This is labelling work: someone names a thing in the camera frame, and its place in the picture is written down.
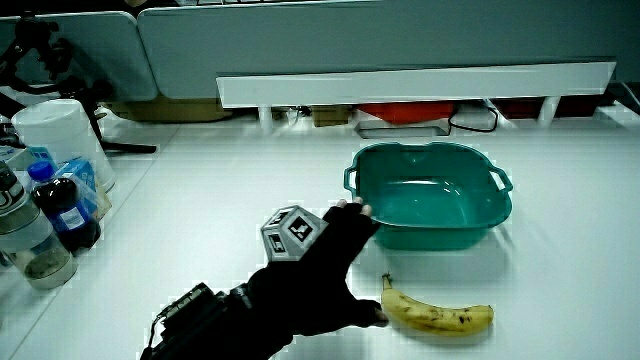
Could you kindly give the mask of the person's left hand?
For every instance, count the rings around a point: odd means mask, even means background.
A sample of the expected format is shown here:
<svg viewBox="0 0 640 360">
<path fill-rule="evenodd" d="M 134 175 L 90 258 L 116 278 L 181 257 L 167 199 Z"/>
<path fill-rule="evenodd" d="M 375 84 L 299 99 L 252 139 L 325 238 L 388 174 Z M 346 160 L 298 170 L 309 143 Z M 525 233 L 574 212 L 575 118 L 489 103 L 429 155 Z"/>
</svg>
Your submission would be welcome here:
<svg viewBox="0 0 640 360">
<path fill-rule="evenodd" d="M 360 197 L 339 200 L 300 260 L 271 262 L 251 276 L 248 297 L 265 321 L 303 336 L 389 323 L 379 302 L 356 298 L 346 284 L 351 264 L 379 228 L 371 214 Z"/>
</svg>

